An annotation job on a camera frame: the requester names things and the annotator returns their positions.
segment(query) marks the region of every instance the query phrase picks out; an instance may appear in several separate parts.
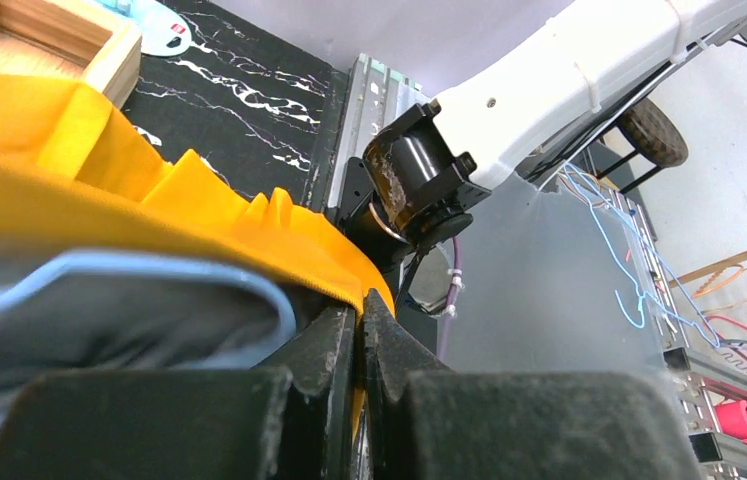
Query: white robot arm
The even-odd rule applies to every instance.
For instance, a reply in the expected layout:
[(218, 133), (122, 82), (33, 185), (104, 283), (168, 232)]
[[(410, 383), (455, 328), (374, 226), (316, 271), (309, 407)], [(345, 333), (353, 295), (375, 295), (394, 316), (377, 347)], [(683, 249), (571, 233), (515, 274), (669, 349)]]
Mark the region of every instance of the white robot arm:
[(497, 63), (379, 132), (362, 158), (374, 192), (345, 234), (381, 271), (396, 268), (469, 225), (467, 210), (568, 125), (591, 127), (577, 121), (593, 123), (606, 106), (618, 115), (618, 96), (643, 93), (648, 73), (672, 71), (701, 39), (725, 41), (746, 22), (747, 0), (575, 0)]
[(687, 47), (747, 18), (747, 0), (576, 0), (523, 44), (435, 97), (433, 121), (470, 181), (493, 190), (534, 149)]

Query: gray fabric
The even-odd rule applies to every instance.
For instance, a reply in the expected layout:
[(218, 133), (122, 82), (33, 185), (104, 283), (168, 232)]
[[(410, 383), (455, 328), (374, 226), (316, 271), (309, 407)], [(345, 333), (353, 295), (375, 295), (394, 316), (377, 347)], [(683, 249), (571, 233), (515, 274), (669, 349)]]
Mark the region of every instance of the gray fabric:
[[(49, 258), (20, 253), (0, 248), (0, 285)], [(285, 290), (298, 323), (307, 324), (322, 296)], [(48, 371), (170, 367), (251, 343), (276, 322), (266, 302), (225, 286), (65, 277), (0, 315), (0, 414), (24, 384)]]

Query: black table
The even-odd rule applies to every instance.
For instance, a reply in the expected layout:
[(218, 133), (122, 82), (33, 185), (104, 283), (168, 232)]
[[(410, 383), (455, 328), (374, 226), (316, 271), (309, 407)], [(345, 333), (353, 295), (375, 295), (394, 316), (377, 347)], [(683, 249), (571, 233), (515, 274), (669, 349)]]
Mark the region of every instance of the black table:
[(192, 148), (245, 198), (282, 187), (321, 210), (348, 75), (206, 0), (161, 3), (193, 44), (141, 58), (126, 117), (167, 161)]

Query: transparent plastic sheet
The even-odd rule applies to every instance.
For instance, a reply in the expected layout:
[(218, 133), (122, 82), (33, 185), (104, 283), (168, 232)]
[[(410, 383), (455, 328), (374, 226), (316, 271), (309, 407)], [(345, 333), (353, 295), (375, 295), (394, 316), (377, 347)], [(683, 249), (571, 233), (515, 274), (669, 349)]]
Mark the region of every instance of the transparent plastic sheet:
[[(446, 363), (459, 371), (619, 371), (667, 383), (658, 326), (614, 263), (588, 206), (560, 184), (538, 192), (517, 176), (471, 213), (462, 235), (465, 290)], [(640, 247), (616, 214), (597, 215), (621, 262), (643, 281)]]

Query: yellow cloth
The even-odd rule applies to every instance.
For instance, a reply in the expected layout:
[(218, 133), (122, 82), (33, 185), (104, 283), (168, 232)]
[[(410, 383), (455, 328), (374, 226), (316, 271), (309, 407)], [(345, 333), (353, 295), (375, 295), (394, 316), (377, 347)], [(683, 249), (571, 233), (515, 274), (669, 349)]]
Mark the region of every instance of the yellow cloth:
[(248, 266), (360, 313), (370, 260), (282, 189), (247, 202), (188, 151), (164, 162), (108, 100), (75, 81), (0, 75), (0, 238), (116, 247)]

